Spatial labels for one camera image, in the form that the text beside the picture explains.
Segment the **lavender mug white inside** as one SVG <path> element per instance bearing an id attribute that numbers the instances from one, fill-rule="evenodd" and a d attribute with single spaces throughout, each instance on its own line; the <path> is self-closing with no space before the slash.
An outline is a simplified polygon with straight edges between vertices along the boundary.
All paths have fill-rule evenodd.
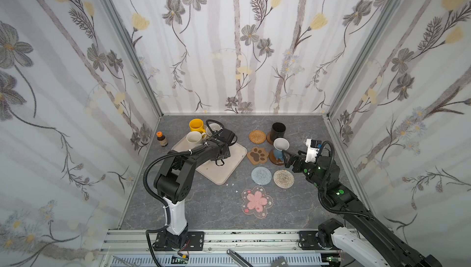
<path id="1" fill-rule="evenodd" d="M 217 133 L 221 129 L 222 129 L 221 125 L 215 122 L 210 122 L 209 125 L 206 127 L 206 133 L 209 137 L 211 137 L 213 134 Z"/>

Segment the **blue floral mug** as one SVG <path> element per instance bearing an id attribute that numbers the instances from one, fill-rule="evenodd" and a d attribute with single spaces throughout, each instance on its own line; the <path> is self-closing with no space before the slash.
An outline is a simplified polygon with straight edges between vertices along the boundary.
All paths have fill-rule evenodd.
<path id="1" fill-rule="evenodd" d="M 284 162 L 283 151 L 287 151 L 289 149 L 289 141 L 285 138 L 277 138 L 274 140 L 273 146 L 275 159 Z"/>

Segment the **cork paw print coaster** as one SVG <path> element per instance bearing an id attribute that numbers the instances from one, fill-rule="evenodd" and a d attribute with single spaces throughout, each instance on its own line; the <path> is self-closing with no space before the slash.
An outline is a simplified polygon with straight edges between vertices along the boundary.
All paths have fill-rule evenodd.
<path id="1" fill-rule="evenodd" d="M 265 164 L 268 161 L 269 153 L 264 148 L 254 147 L 247 153 L 247 158 L 252 165 Z"/>

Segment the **white mug with handle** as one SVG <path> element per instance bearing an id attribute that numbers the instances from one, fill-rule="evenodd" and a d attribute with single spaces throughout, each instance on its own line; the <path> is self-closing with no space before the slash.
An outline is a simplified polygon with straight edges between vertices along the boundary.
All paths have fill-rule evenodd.
<path id="1" fill-rule="evenodd" d="M 203 143 L 207 138 L 206 132 L 192 131 L 186 135 L 186 142 L 189 149 L 193 149 Z"/>

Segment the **black mug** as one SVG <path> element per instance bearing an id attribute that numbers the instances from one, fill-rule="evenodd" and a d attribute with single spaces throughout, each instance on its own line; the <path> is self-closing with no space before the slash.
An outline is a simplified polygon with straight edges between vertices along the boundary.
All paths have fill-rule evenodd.
<path id="1" fill-rule="evenodd" d="M 286 132 L 286 126 L 285 124 L 281 122 L 275 122 L 273 123 L 271 127 L 271 139 L 275 141 L 277 138 L 283 138 Z"/>

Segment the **yellow mug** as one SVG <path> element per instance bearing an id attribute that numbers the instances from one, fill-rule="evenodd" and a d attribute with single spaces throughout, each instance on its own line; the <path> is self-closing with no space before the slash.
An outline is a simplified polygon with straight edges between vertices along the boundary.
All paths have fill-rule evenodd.
<path id="1" fill-rule="evenodd" d="M 202 119 L 192 119 L 189 123 L 191 132 L 206 133 L 204 121 Z"/>

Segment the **grey round coaster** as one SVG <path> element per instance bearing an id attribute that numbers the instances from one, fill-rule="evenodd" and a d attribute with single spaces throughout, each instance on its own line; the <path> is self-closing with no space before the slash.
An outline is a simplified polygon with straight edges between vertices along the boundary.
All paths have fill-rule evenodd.
<path id="1" fill-rule="evenodd" d="M 272 173 L 263 166 L 256 167 L 251 172 L 251 178 L 257 185 L 268 185 L 272 180 Z"/>

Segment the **woven rattan round coaster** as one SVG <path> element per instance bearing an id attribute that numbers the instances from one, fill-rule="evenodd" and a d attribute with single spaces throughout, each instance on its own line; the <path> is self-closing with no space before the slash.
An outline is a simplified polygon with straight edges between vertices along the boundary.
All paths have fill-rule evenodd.
<path id="1" fill-rule="evenodd" d="M 266 134 L 261 130 L 253 130 L 249 133 L 249 140 L 254 144 L 262 144 L 266 138 Z"/>

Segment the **beige serving tray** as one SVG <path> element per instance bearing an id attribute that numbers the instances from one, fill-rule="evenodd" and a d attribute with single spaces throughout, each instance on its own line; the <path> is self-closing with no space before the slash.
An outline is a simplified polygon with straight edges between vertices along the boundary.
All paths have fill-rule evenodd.
<path id="1" fill-rule="evenodd" d="M 229 147 L 230 157 L 221 161 L 208 160 L 196 168 L 196 172 L 216 185 L 223 185 L 247 155 L 247 149 L 239 143 Z"/>

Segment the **pink flower coaster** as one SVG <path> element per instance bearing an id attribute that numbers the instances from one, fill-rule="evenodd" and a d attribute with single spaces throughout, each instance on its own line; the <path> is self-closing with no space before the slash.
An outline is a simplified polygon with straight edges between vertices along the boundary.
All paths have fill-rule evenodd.
<path id="1" fill-rule="evenodd" d="M 254 215 L 257 219 L 265 219 L 268 210 L 273 207 L 273 198 L 266 193 L 262 186 L 246 189 L 242 192 L 242 212 L 246 215 Z"/>

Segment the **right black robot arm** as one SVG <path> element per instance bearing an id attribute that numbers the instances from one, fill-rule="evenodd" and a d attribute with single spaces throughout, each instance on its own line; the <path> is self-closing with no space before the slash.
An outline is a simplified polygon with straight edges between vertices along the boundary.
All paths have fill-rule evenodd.
<path id="1" fill-rule="evenodd" d="M 367 240 L 355 242 L 349 231 L 336 219 L 330 219 L 318 228 L 318 242 L 323 248 L 337 247 L 349 253 L 365 267 L 439 267 L 441 263 L 433 255 L 422 255 L 404 240 L 396 236 L 378 218 L 374 217 L 363 202 L 339 180 L 340 168 L 334 153 L 317 155 L 315 161 L 307 161 L 307 154 L 283 151 L 287 168 L 303 173 L 306 180 L 318 190 L 321 206 L 352 224 Z"/>

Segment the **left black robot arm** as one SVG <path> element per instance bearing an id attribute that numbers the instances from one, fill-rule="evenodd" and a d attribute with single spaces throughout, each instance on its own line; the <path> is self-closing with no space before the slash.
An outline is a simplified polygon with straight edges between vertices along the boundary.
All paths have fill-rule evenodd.
<path id="1" fill-rule="evenodd" d="M 144 189 L 165 209 L 166 225 L 156 232 L 164 233 L 168 246 L 181 249 L 188 241 L 185 198 L 190 193 L 196 169 L 207 161 L 224 165 L 223 160 L 231 156 L 229 148 L 236 142 L 235 133 L 222 128 L 186 151 L 169 151 L 145 169 Z"/>

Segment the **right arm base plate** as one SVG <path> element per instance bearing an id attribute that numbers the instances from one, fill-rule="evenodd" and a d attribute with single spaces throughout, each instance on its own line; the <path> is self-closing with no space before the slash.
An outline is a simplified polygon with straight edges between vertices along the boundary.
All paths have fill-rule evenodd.
<path id="1" fill-rule="evenodd" d="M 333 231 L 299 231 L 298 246 L 303 251 L 341 251 L 333 243 Z"/>

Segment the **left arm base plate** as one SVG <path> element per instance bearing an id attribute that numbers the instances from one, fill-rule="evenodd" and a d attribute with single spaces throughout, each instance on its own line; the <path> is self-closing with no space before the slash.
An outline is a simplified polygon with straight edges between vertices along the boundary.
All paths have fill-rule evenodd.
<path id="1" fill-rule="evenodd" d="M 202 251 L 204 247 L 205 233 L 203 231 L 187 231 L 181 235 L 173 235 L 167 230 L 157 234 L 155 240 L 151 240 L 154 251 Z"/>

